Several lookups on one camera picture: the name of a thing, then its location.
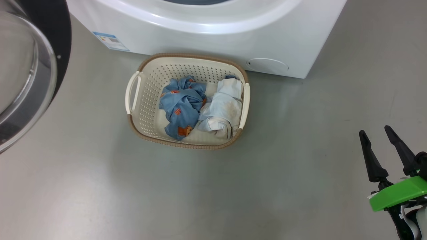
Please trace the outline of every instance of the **floor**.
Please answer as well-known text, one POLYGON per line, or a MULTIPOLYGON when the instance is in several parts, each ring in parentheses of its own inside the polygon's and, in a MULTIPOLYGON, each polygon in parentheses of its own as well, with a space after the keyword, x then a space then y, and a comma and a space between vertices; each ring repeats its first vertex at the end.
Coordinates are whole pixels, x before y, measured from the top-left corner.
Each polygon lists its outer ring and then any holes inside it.
POLYGON ((0 156, 0 239, 397 239, 373 213, 358 131, 403 177, 391 125, 427 145, 424 0, 348 0, 309 76, 249 73, 240 139, 224 150, 139 139, 124 107, 145 56, 112 51, 73 19, 57 97, 0 156))

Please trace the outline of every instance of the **plastic basket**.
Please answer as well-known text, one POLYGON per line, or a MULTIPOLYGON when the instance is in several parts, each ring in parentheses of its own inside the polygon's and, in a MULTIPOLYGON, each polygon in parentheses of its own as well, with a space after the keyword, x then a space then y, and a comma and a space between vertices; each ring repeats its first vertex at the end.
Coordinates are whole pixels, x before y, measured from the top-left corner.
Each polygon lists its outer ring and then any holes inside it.
POLYGON ((126 89, 126 111, 131 128, 142 139, 170 146, 193 149, 221 149, 230 146, 242 134, 248 116, 250 86, 246 72, 232 61, 193 54, 161 53, 145 60, 130 78, 126 89), (226 75, 235 75, 243 84, 243 106, 239 129, 233 138, 218 139, 213 134, 194 130, 181 141, 169 137, 164 128, 169 124, 164 110, 158 109, 163 88, 171 78, 194 76, 206 83, 205 94, 216 92, 218 81, 226 75), (135 96, 131 102, 131 92, 135 96))

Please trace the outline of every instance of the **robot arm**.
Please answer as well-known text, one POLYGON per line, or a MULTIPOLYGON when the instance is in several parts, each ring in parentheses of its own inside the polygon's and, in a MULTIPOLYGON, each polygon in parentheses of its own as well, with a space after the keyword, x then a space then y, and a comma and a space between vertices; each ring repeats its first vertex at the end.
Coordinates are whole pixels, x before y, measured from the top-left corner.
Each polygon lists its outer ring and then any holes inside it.
POLYGON ((369 202, 373 211, 384 210, 390 214, 400 239, 422 239, 422 232, 427 235, 425 207, 409 214, 405 214, 405 208, 427 204, 427 153, 421 152, 415 156, 390 126, 384 129, 401 158, 404 174, 410 178, 396 184, 389 182, 387 170, 381 167, 368 136, 361 130, 359 137, 368 177, 371 182, 378 182, 379 189, 371 193, 369 202))

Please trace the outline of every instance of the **white cloth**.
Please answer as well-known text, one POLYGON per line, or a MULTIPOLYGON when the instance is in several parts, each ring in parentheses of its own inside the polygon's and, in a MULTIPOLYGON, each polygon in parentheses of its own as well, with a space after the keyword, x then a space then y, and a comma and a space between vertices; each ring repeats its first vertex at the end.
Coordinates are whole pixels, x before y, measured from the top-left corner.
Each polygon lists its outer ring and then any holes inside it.
POLYGON ((212 132, 217 138, 230 139, 239 128, 242 115, 242 83, 234 78, 218 83, 212 102, 200 110, 198 129, 212 132))

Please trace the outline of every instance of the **blue cloth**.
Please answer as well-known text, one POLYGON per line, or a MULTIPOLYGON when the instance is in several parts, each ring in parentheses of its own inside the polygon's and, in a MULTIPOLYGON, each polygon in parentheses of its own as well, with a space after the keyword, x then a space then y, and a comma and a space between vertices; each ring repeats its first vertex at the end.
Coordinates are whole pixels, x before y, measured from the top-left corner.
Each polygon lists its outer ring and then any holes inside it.
POLYGON ((194 129, 199 119, 199 111, 206 103, 206 85, 194 81, 188 75, 179 81, 171 79, 163 88, 159 109, 164 109, 169 124, 164 128, 166 134, 182 140, 194 129))

